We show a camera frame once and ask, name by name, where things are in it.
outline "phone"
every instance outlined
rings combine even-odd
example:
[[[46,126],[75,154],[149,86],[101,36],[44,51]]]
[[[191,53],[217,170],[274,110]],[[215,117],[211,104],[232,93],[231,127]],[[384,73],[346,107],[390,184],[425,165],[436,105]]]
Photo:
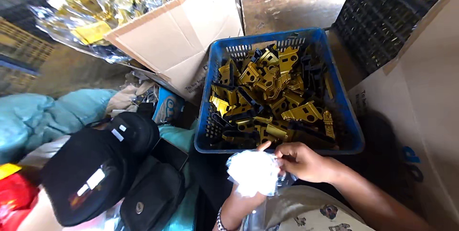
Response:
[[[161,163],[172,165],[180,171],[188,160],[188,154],[163,138],[159,139],[151,155]]]

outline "basket handle hole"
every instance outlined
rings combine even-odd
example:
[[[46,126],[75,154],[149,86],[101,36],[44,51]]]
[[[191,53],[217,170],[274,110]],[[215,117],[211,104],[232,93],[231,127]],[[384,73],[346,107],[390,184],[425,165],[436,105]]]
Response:
[[[268,42],[255,43],[255,44],[252,44],[252,49],[255,50],[255,48],[258,48],[258,49],[260,49],[261,51],[264,52],[264,49],[267,46],[272,45],[272,44],[277,44],[277,41],[274,40],[274,41],[268,41]]]

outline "hand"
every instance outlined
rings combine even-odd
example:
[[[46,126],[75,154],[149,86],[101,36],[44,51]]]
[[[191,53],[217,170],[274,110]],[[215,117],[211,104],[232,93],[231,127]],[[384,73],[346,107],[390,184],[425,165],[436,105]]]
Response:
[[[267,141],[257,147],[258,151],[264,151],[271,145],[270,141]],[[236,192],[238,184],[233,185],[233,190],[230,196],[226,199],[222,205],[221,220],[223,226],[227,230],[237,229],[242,219],[248,214],[252,213],[258,206],[260,206],[266,199],[266,195],[256,193],[254,197],[243,197]]]
[[[279,158],[281,170],[313,183],[332,183],[346,167],[333,158],[320,156],[301,142],[281,144],[276,148],[275,155]]]

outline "clear plastic bag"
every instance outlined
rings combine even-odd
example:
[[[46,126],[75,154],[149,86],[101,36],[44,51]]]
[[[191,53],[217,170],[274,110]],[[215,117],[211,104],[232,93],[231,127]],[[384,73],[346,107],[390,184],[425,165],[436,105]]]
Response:
[[[245,150],[228,158],[226,162],[230,180],[238,183],[237,192],[253,197],[257,192],[266,196],[277,194],[279,187],[292,184],[289,174],[279,175],[279,165],[274,154]]]
[[[110,63],[131,58],[104,35],[170,0],[49,0],[53,8],[30,6],[37,27],[54,40]]]

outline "bracelet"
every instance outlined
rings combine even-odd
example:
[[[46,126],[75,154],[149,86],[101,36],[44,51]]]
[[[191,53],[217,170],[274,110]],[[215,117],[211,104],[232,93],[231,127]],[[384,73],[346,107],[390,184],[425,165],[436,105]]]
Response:
[[[222,214],[222,207],[220,207],[219,214],[217,215],[217,228],[218,228],[218,230],[219,231],[231,231],[231,230],[226,229],[223,226],[221,214]]]

